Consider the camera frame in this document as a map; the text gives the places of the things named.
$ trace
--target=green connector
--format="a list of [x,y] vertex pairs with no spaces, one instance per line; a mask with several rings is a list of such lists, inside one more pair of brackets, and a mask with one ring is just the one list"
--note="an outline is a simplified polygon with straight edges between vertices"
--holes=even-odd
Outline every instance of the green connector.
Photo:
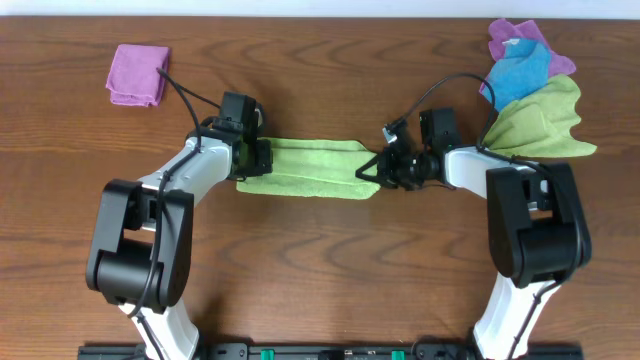
[[273,350],[262,350],[260,352],[260,360],[274,360],[276,358],[276,352]]
[[391,352],[391,360],[404,360],[404,351],[392,351]]

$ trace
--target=folded pink cloth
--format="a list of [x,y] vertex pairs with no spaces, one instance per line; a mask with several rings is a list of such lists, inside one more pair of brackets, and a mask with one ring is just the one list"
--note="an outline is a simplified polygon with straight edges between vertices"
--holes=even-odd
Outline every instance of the folded pink cloth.
[[164,79],[156,68],[167,70],[169,48],[161,46],[118,46],[107,77],[111,102],[116,105],[158,106]]

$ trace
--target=white wall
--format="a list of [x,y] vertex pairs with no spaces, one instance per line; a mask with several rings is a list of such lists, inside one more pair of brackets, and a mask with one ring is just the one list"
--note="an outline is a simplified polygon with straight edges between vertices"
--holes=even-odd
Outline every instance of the white wall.
[[0,15],[640,19],[640,0],[0,0]]

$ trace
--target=microfiber cloth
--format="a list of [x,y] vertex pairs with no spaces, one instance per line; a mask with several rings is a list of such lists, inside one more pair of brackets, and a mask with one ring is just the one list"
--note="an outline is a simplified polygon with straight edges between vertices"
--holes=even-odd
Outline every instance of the microfiber cloth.
[[[368,199],[380,185],[355,177],[375,154],[357,141],[274,139],[273,172],[238,182],[240,192]],[[375,175],[375,168],[369,169]]]
[[[547,84],[551,52],[541,42],[529,39],[511,39],[504,58],[491,69],[487,81],[496,96],[496,110],[509,105],[513,100],[537,91]],[[488,88],[480,91],[489,101]]]
[[[505,42],[513,38],[536,40],[551,49],[547,39],[544,38],[535,21],[529,20],[518,25],[513,25],[506,19],[498,19],[489,25],[489,35],[493,40],[489,41],[489,51],[493,60],[498,61],[505,56]],[[558,55],[551,51],[551,63],[549,64],[549,77],[558,74],[571,75],[576,71],[576,65],[566,56]]]
[[169,48],[160,46],[118,46],[107,77],[111,102],[116,105],[158,106],[164,79],[156,68],[167,70]]
[[580,123],[575,104],[580,88],[566,75],[504,108],[491,127],[484,144],[491,151],[511,156],[571,157],[591,155],[596,146],[571,137],[571,127]]

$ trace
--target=wire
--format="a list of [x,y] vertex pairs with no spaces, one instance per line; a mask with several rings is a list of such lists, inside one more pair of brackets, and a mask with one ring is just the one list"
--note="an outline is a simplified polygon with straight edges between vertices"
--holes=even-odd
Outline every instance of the wire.
[[533,305],[529,308],[529,312],[527,313],[527,317],[524,319],[523,325],[520,327],[518,334],[513,338],[513,344],[511,345],[511,349],[509,350],[509,356],[507,356],[508,360],[513,359],[513,354],[516,352],[516,347],[518,347],[518,343],[520,343],[520,338],[527,330],[529,326],[529,322],[531,322],[531,318],[533,318],[533,314],[536,312],[538,305],[542,302],[542,296],[549,291],[560,286],[558,282],[553,282],[552,284],[543,287],[533,296]]
[[431,94],[431,92],[433,92],[435,89],[439,88],[442,84],[446,83],[449,80],[453,80],[455,78],[459,78],[459,77],[469,77],[469,78],[473,78],[476,79],[478,81],[480,81],[481,83],[483,83],[487,89],[489,89],[489,93],[491,94],[491,109],[489,110],[489,116],[487,117],[487,121],[484,124],[484,127],[482,128],[482,132],[480,133],[480,136],[478,136],[477,140],[476,140],[476,150],[481,153],[484,154],[488,157],[494,158],[494,159],[498,159],[498,160],[502,160],[502,161],[507,161],[510,164],[516,164],[516,165],[522,165],[522,166],[527,166],[530,169],[532,169],[533,171],[536,171],[538,173],[540,173],[545,179],[547,179],[547,181],[551,182],[552,185],[552,189],[555,190],[555,193],[557,195],[559,195],[560,197],[562,197],[567,204],[569,204],[570,210],[571,210],[571,215],[573,218],[573,223],[575,225],[575,232],[576,232],[576,254],[574,259],[571,262],[571,265],[569,267],[569,269],[567,269],[567,271],[564,272],[563,277],[559,278],[559,279],[555,279],[555,281],[550,284],[549,286],[546,286],[544,288],[542,288],[535,296],[534,296],[534,302],[531,305],[531,307],[529,308],[529,312],[527,313],[527,316],[522,324],[522,326],[520,327],[520,330],[518,331],[518,334],[514,337],[514,341],[513,341],[513,345],[511,346],[511,351],[509,353],[509,357],[507,358],[508,360],[511,360],[513,358],[513,354],[515,352],[516,347],[518,346],[518,343],[520,342],[520,338],[522,337],[522,334],[524,334],[524,332],[526,331],[527,327],[529,326],[529,322],[531,322],[531,318],[533,317],[533,314],[536,310],[536,308],[538,307],[538,305],[541,303],[541,299],[542,296],[544,294],[546,294],[547,292],[555,289],[556,287],[562,285],[564,282],[566,282],[567,280],[569,280],[571,278],[571,276],[573,275],[573,273],[575,272],[575,270],[578,268],[578,266],[580,265],[580,259],[582,257],[582,232],[580,230],[580,222],[578,220],[578,211],[576,209],[575,204],[570,201],[569,196],[567,195],[567,191],[566,188],[556,179],[555,176],[553,176],[553,174],[551,174],[547,168],[544,167],[544,165],[541,164],[537,164],[531,161],[525,161],[525,160],[521,160],[518,159],[516,156],[512,156],[512,157],[507,157],[507,156],[503,156],[497,153],[494,153],[490,150],[488,150],[484,145],[484,138],[487,135],[487,133],[489,132],[489,129],[491,128],[491,120],[494,117],[494,114],[496,113],[495,110],[495,105],[496,105],[496,95],[495,92],[493,91],[493,87],[491,86],[491,84],[485,80],[484,78],[476,75],[476,74],[471,74],[471,73],[458,73],[458,74],[453,74],[453,75],[449,75],[447,77],[445,77],[444,79],[438,81],[437,83],[435,83],[433,86],[431,86],[421,97],[420,99],[418,99],[418,101],[415,102],[415,104],[413,104],[409,110],[407,110],[407,112],[402,115],[400,118],[398,118],[398,120],[394,121],[392,123],[392,126],[396,126],[398,124],[400,124],[403,121],[406,121],[409,116],[411,116],[411,114],[418,108],[418,106],[420,106],[420,104],[422,104],[422,102],[424,102],[424,100],[427,98],[427,96],[429,96],[429,94]]
[[[160,74],[160,76],[162,76],[165,80],[167,80],[171,85],[173,85],[173,87],[176,89],[176,92],[180,95],[180,97],[182,98],[182,100],[184,101],[185,105],[187,106],[187,109],[189,110],[189,113],[191,114],[191,117],[193,118],[193,123],[195,125],[195,130],[196,130],[196,145],[193,147],[193,150],[191,150],[191,152],[189,152],[185,157],[183,157],[182,159],[178,160],[175,164],[173,164],[168,170],[166,170],[164,173],[162,173],[162,178],[160,179],[160,185],[158,186],[158,194],[156,197],[156,233],[155,233],[155,239],[154,239],[154,243],[153,243],[153,248],[151,250],[151,266],[149,268],[149,273],[147,274],[147,279],[145,281],[144,284],[144,288],[142,290],[142,295],[140,295],[140,299],[136,302],[135,307],[133,308],[133,310],[127,315],[127,317],[129,318],[133,318],[134,316],[138,317],[138,322],[142,324],[142,327],[144,328],[145,332],[147,333],[147,337],[149,338],[149,341],[151,342],[151,344],[153,345],[153,347],[156,349],[156,352],[158,353],[158,356],[160,356],[160,359],[163,360],[162,354],[160,352],[160,347],[158,345],[158,343],[156,342],[155,338],[152,336],[151,333],[151,329],[149,328],[148,323],[146,322],[144,316],[140,313],[140,309],[142,308],[142,306],[144,305],[144,303],[147,300],[147,296],[149,295],[149,290],[151,289],[151,284],[153,283],[153,278],[154,275],[156,273],[156,270],[158,268],[158,257],[160,255],[160,244],[162,241],[162,217],[163,217],[163,211],[164,211],[164,190],[167,186],[167,183],[170,181],[171,179],[171,175],[178,170],[182,165],[184,165],[187,161],[189,161],[191,158],[193,158],[198,152],[200,152],[200,146],[202,144],[202,130],[200,129],[200,123],[198,121],[198,116],[196,115],[195,111],[193,110],[193,107],[191,106],[191,103],[189,102],[189,100],[187,99],[187,97],[184,95],[183,90],[186,90],[184,87],[182,87],[181,85],[179,85],[178,83],[176,83],[170,76],[169,74],[166,73],[166,71],[164,71],[163,69],[156,69],[158,71],[158,73]],[[197,98],[209,102],[208,100],[201,98],[199,95],[196,95],[194,93],[192,93],[189,90],[186,90],[189,94],[196,96]]]
[[413,112],[416,111],[418,106],[420,106],[420,104],[422,104],[424,102],[424,100],[427,98],[427,96],[429,96],[435,89],[439,88],[440,86],[442,86],[442,84],[446,83],[447,81],[453,80],[453,79],[459,78],[459,77],[469,77],[469,78],[476,79],[476,80],[482,82],[489,89],[489,92],[491,93],[491,110],[489,110],[489,118],[487,120],[487,123],[490,123],[491,119],[493,118],[493,115],[494,115],[494,113],[496,111],[495,110],[495,104],[496,104],[495,93],[493,92],[493,88],[491,87],[491,84],[489,84],[489,82],[487,80],[485,80],[484,78],[482,78],[479,75],[472,74],[472,73],[453,74],[453,75],[449,75],[449,76],[445,77],[444,79],[438,81],[433,86],[431,86],[429,89],[427,89],[427,91],[425,91],[425,93],[420,97],[420,99],[418,99],[418,101],[416,101],[415,104],[413,104],[409,108],[409,110],[407,110],[407,112],[404,113],[404,115],[402,115],[398,120],[396,120],[396,123],[399,123],[401,121],[406,121],[409,118],[409,116],[411,116],[411,114],[413,114]]
[[416,190],[422,190],[428,187],[441,187],[441,188],[445,188],[449,191],[456,191],[458,188],[455,186],[450,186],[450,185],[445,185],[445,184],[425,184],[420,186],[419,188],[417,188]]
[[198,99],[198,100],[202,100],[202,101],[206,102],[207,104],[210,104],[211,106],[213,106],[213,107],[216,107],[216,108],[220,109],[220,105],[218,105],[218,104],[214,103],[213,101],[211,101],[211,100],[209,100],[209,99],[207,99],[207,98],[205,98],[205,97],[202,97],[202,96],[200,96],[200,95],[198,95],[198,94],[194,93],[193,91],[191,91],[191,90],[187,89],[186,87],[184,87],[184,86],[182,86],[182,85],[180,85],[180,84],[178,84],[178,86],[180,87],[180,90],[182,90],[182,91],[186,92],[187,94],[189,94],[189,95],[193,96],[194,98],[196,98],[196,99]]
[[156,341],[155,334],[153,333],[153,331],[151,331],[151,328],[149,327],[149,323],[147,322],[147,319],[142,314],[139,314],[137,318],[138,318],[138,323],[142,325],[142,329],[144,329],[144,332],[147,335],[147,338],[149,338],[151,345],[156,351],[156,354],[158,354],[158,357],[160,358],[160,360],[164,360],[162,351],[160,351],[160,345]]

